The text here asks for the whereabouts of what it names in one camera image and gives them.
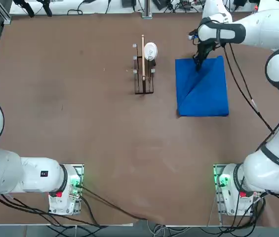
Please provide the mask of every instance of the black metal stand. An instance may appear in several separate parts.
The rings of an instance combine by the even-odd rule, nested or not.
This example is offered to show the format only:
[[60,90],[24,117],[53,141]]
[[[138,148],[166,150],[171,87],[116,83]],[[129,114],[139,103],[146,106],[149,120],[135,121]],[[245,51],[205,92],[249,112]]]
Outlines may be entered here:
[[147,68],[148,68],[148,76],[143,76],[141,79],[139,79],[139,59],[141,59],[143,56],[138,55],[138,47],[137,44],[133,44],[133,47],[136,48],[137,55],[134,56],[134,83],[135,83],[135,94],[136,95],[145,95],[145,94],[152,94],[154,92],[154,73],[155,73],[155,60],[148,61],[147,62]]

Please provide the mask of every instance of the green led light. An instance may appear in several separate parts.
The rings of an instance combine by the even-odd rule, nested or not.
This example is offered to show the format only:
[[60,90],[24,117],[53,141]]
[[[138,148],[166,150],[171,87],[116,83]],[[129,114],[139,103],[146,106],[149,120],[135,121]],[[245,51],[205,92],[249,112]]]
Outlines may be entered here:
[[230,175],[229,174],[222,174],[219,177],[219,182],[220,182],[220,186],[224,187],[228,184],[228,180],[230,179]]

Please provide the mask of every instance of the blue cloth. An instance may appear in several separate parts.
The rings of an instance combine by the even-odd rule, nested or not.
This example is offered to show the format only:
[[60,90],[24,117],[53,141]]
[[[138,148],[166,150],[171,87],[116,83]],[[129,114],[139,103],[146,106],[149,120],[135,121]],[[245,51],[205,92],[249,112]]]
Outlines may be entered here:
[[208,117],[229,114],[224,59],[206,59],[200,71],[192,58],[175,60],[178,114]]

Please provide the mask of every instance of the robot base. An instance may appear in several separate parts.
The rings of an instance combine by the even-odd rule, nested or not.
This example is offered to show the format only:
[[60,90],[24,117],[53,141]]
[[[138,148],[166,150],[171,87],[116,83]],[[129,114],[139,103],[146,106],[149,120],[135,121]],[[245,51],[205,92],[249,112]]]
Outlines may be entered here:
[[75,187],[76,184],[82,185],[84,164],[63,164],[68,173],[67,185],[65,190],[52,197],[48,194],[49,212],[58,215],[76,215],[81,213],[82,189]]
[[[245,193],[237,190],[234,183],[234,169],[235,164],[215,164],[214,165],[214,177],[215,177],[215,188],[216,188],[216,200],[219,212],[219,221],[221,225],[222,214],[229,216],[243,216],[245,211],[250,207],[253,202],[254,195],[246,197]],[[237,200],[239,197],[238,210],[236,212]],[[246,216],[250,216],[252,210],[246,213]]]

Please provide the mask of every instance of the brown table surface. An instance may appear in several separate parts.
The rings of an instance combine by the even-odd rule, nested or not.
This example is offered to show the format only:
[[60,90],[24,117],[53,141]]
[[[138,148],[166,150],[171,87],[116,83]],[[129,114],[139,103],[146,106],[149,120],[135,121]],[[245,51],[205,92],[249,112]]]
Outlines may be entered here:
[[[84,183],[121,208],[163,224],[206,225],[215,192],[213,164],[242,162],[268,130],[237,90],[227,63],[230,115],[177,117],[174,60],[196,52],[187,33],[199,21],[199,14],[14,18],[0,40],[0,148],[84,163]],[[142,34],[159,51],[155,92],[137,96],[132,44],[140,44]],[[234,50],[262,115],[274,126],[279,92],[264,76],[270,51],[243,45]],[[211,56],[222,54],[218,49]],[[45,194],[16,197],[48,209]],[[89,201],[102,224],[134,221]],[[86,208],[77,218],[90,221]],[[28,223],[45,221],[0,204],[0,224]],[[219,224],[216,213],[210,224]],[[262,224],[279,226],[274,198],[267,199]]]

